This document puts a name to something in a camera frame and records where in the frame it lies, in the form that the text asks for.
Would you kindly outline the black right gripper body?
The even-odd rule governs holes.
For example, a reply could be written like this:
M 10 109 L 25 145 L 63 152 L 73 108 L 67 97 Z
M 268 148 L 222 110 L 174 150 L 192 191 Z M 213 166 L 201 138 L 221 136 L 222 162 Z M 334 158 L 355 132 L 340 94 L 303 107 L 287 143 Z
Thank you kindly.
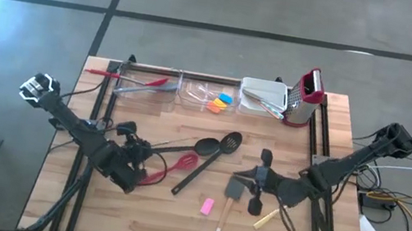
M 263 149 L 260 158 L 262 165 L 256 167 L 254 188 L 251 190 L 252 198 L 248 202 L 247 208 L 250 215 L 253 216 L 261 214 L 263 207 L 260 198 L 263 192 L 278 196 L 278 174 L 271 169 L 273 153 L 269 149 Z

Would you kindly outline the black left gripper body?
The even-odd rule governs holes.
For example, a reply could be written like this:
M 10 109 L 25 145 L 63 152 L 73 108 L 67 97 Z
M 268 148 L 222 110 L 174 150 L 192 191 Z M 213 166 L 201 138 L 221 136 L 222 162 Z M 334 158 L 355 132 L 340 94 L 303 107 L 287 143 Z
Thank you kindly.
M 122 155 L 134 171 L 135 182 L 141 183 L 147 177 L 144 163 L 152 153 L 150 143 L 137 135 L 134 121 L 119 123 L 115 128 L 118 136 L 125 136 L 125 143 L 121 146 Z

